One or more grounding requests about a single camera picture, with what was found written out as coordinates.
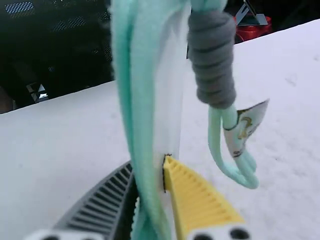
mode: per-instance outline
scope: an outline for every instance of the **black hole in plastic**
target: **black hole in plastic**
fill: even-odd
[[[249,239],[249,233],[241,228],[235,228],[231,230],[230,235],[232,239]]]
[[[57,236],[47,236],[42,240],[59,240],[59,237],[57,237]]]
[[[208,236],[206,234],[198,234],[194,237],[193,240],[214,240],[211,236]]]

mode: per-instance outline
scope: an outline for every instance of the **tag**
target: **tag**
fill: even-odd
[[[224,129],[226,145],[231,156],[236,160],[246,149],[247,139],[256,131],[264,119],[269,100],[245,110],[238,110],[237,125]]]

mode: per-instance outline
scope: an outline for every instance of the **black mesh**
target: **black mesh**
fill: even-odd
[[[42,84],[54,98],[112,81],[109,6],[104,0],[3,0],[0,69],[11,71],[0,73],[8,79],[4,84],[0,78],[0,86],[15,74],[20,85]],[[17,62],[32,72],[32,80]]]

